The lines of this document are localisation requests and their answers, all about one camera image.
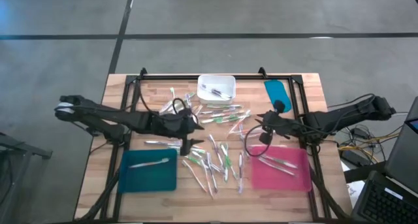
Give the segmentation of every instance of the wooden table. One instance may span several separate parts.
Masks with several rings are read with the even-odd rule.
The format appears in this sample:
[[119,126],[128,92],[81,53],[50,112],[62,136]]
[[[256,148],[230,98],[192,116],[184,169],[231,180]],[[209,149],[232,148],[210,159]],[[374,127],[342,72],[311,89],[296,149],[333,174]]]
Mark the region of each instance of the wooden table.
[[[310,111],[327,111],[324,93],[319,75],[316,73],[301,74],[303,76],[305,92]],[[125,74],[111,74],[106,84],[103,104],[119,108],[125,83]],[[196,80],[142,80],[141,90],[144,100],[151,109],[160,109],[170,100],[170,87],[174,87],[177,96],[196,92]],[[197,97],[192,99],[193,106],[199,104]],[[262,80],[237,80],[236,99],[234,104],[241,104],[245,109],[251,109],[253,116],[245,120],[244,128],[249,129],[257,125],[254,115],[265,113],[272,109]],[[299,111],[303,112],[301,103]],[[138,110],[144,110],[139,101]],[[282,115],[293,118],[293,111]],[[238,154],[243,145],[237,136],[227,137],[231,123],[218,125],[210,123],[204,125],[204,131],[196,131],[189,138],[206,140],[199,146],[214,155],[212,145],[207,137],[212,134],[216,141],[226,141],[230,146],[230,156],[233,165],[237,167]],[[145,140],[167,140],[160,136],[133,134],[131,150],[151,149],[145,146]],[[95,138],[92,148],[104,143],[104,138]],[[257,144],[257,140],[249,140],[249,144]],[[278,135],[274,136],[273,144],[285,144],[299,148],[298,140],[287,140]],[[105,146],[94,152],[88,159],[87,169],[82,184],[80,198],[76,208],[75,217],[83,216],[97,200],[105,188],[111,146]],[[319,153],[323,176],[327,189],[335,201],[347,213],[351,212],[351,204],[346,187],[346,181],[334,143],[326,142],[321,145]],[[204,193],[189,171],[178,160],[177,190],[158,193],[126,193],[123,194],[119,221],[179,221],[179,222],[207,222],[207,221],[310,221],[312,220],[307,193],[296,191],[253,190],[251,188],[250,165],[246,163],[244,177],[244,192],[237,192],[237,182],[230,176],[228,183],[224,183],[220,174],[216,174],[219,193],[212,200],[209,194]],[[204,172],[197,165],[191,165],[197,176],[204,179]],[[315,197],[319,213],[322,213],[320,196],[315,188]],[[110,198],[109,211],[113,211],[114,194]]]

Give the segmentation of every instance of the black clamp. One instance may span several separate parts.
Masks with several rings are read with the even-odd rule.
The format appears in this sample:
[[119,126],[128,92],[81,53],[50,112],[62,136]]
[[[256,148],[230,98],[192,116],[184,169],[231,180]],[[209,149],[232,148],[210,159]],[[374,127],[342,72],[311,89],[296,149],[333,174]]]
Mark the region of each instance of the black clamp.
[[268,79],[268,76],[267,76],[266,70],[264,70],[264,67],[260,67],[258,73],[263,76],[263,79],[265,79],[265,80]]
[[138,76],[133,76],[133,75],[126,76],[125,85],[129,85],[133,83],[135,80],[137,80],[137,78]]
[[301,74],[292,74],[291,78],[293,81],[295,81],[298,84],[303,84],[303,77]]
[[139,80],[144,79],[144,74],[148,74],[148,71],[146,71],[145,67],[143,67],[141,72],[139,73]]

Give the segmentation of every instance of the pink tray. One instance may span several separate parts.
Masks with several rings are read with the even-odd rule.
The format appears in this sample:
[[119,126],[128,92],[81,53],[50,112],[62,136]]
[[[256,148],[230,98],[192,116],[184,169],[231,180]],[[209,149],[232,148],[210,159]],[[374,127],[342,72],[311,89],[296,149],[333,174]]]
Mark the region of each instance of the pink tray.
[[[254,153],[261,153],[264,149],[264,146],[254,146],[251,150]],[[306,153],[306,150],[271,145],[266,152],[266,155],[277,159],[283,159],[296,165],[298,168],[289,168],[268,159],[273,165],[279,165],[286,168],[296,175],[288,175],[264,164],[258,160],[258,157],[251,157],[251,182],[254,189],[279,189],[306,192],[312,189],[308,154]]]

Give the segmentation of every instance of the teal tray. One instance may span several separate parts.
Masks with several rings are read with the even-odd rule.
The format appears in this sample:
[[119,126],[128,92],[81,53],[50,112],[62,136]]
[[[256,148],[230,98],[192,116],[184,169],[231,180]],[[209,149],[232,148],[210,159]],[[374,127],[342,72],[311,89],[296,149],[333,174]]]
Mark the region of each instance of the teal tray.
[[[166,163],[129,168],[139,163],[160,161]],[[123,153],[120,165],[118,192],[174,191],[177,187],[177,151],[135,150]]]

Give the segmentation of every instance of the monitor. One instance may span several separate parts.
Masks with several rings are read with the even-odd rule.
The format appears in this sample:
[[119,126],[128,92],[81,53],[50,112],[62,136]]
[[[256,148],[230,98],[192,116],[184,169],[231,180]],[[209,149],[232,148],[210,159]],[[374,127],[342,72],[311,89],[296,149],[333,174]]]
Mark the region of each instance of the monitor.
[[386,162],[386,174],[418,193],[418,97]]

